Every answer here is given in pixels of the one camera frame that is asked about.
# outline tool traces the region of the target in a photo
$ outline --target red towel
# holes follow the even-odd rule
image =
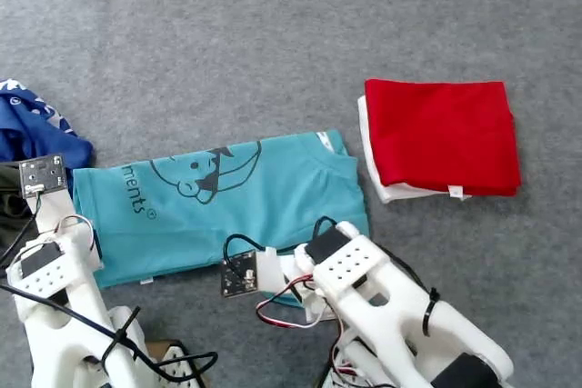
[[[503,83],[366,81],[370,140],[383,186],[515,195],[521,185]]]

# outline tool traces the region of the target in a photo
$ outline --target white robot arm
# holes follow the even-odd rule
[[[268,252],[256,254],[259,290],[274,291],[265,283],[281,283],[284,277],[304,279],[296,284],[296,292],[302,296],[307,321],[321,319],[316,316],[326,306],[337,319],[340,335],[321,387],[509,387],[513,363],[504,350],[441,301],[436,290],[428,291],[400,258],[352,224],[335,224],[299,245],[293,255],[280,256],[278,281],[273,279],[272,260],[266,260]],[[308,287],[301,285],[306,285],[306,277],[312,281]],[[287,281],[285,289],[294,282]],[[280,321],[271,324],[289,327]]]
[[[101,268],[93,226],[75,214],[62,157],[23,162],[21,177],[40,235],[10,263],[8,285],[0,289],[15,295],[34,365],[32,387],[202,387],[180,344],[169,344],[167,363],[156,363],[138,310],[105,308],[93,276]]]

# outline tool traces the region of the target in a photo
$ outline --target gray felt mat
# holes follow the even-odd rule
[[[359,168],[374,239],[506,348],[521,387],[578,387],[582,374],[581,42],[580,0],[0,0],[0,76],[54,105],[103,166],[331,127],[363,158],[368,77],[506,81],[516,198],[383,206]],[[149,338],[219,351],[211,386],[311,386],[335,326],[276,329],[255,318],[256,295],[218,291],[208,268],[105,299],[141,305]],[[0,386],[25,387],[4,294],[0,320]]]

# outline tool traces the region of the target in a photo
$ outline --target circuit board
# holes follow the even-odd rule
[[[60,154],[51,154],[20,163],[20,183],[24,198],[36,191],[52,193],[66,189],[65,163]]]
[[[252,250],[231,256],[230,261],[236,272],[226,264],[226,261],[223,261],[220,265],[222,295],[224,297],[234,297],[235,295],[257,291],[256,251]]]

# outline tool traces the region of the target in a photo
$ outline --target blue cloth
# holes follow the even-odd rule
[[[338,131],[269,138],[108,169],[75,170],[77,212],[97,230],[100,286],[216,264],[233,233],[285,248],[321,215],[368,233],[356,158]],[[249,250],[233,241],[229,253]]]
[[[93,146],[69,123],[19,82],[0,82],[0,162],[63,154],[67,169],[86,167]]]

